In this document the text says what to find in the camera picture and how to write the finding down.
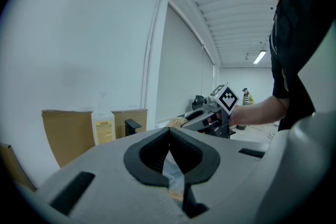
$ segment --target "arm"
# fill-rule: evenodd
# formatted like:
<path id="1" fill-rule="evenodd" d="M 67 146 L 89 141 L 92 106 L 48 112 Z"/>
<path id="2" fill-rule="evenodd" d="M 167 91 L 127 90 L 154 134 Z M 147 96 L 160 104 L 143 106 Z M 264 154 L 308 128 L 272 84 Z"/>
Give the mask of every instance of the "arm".
<path id="1" fill-rule="evenodd" d="M 238 106 L 232 112 L 230 126 L 236 124 L 266 124 L 285 117 L 289 106 L 289 98 L 279 99 L 274 96 L 257 104 Z"/>

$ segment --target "white wall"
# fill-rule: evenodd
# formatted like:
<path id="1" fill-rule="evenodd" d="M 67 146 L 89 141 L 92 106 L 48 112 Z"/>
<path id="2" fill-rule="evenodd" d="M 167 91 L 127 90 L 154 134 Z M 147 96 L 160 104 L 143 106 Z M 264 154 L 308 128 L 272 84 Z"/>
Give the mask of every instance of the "white wall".
<path id="1" fill-rule="evenodd" d="M 213 65 L 205 51 L 203 59 L 202 72 L 202 45 L 179 15 L 168 7 L 160 62 L 156 123 L 190 111 L 195 95 L 211 93 Z"/>
<path id="2" fill-rule="evenodd" d="M 10 0 L 0 28 L 1 141 L 39 187 L 59 169 L 41 110 L 140 108 L 157 0 Z"/>
<path id="3" fill-rule="evenodd" d="M 247 88 L 258 103 L 272 95 L 273 82 L 270 68 L 221 68 L 219 70 L 219 83 L 229 83 L 239 97 L 238 105 L 243 103 L 243 88 Z"/>

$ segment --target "person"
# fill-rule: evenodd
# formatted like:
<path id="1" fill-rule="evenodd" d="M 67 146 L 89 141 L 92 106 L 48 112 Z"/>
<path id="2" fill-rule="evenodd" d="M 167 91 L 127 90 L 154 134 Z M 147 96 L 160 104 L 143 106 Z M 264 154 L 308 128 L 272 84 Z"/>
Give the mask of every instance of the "person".
<path id="1" fill-rule="evenodd" d="M 277 0 L 270 33 L 274 88 L 272 96 L 257 104 L 239 106 L 231 114 L 230 126 L 280 121 L 279 131 L 290 129 L 310 116 L 314 106 L 298 77 L 321 44 L 335 18 L 335 0 Z"/>
<path id="2" fill-rule="evenodd" d="M 243 105 L 254 104 L 254 99 L 252 95 L 248 92 L 247 88 L 243 88 L 244 98 Z"/>

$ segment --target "black shirt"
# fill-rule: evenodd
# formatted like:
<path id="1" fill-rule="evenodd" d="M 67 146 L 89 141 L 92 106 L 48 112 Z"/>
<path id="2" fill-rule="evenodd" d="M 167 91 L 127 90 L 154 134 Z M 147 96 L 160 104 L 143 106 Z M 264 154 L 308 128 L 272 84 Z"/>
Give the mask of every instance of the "black shirt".
<path id="1" fill-rule="evenodd" d="M 290 98 L 279 131 L 290 129 L 314 112 L 298 72 L 314 54 L 330 28 L 335 0 L 280 0 L 270 35 L 273 96 Z"/>

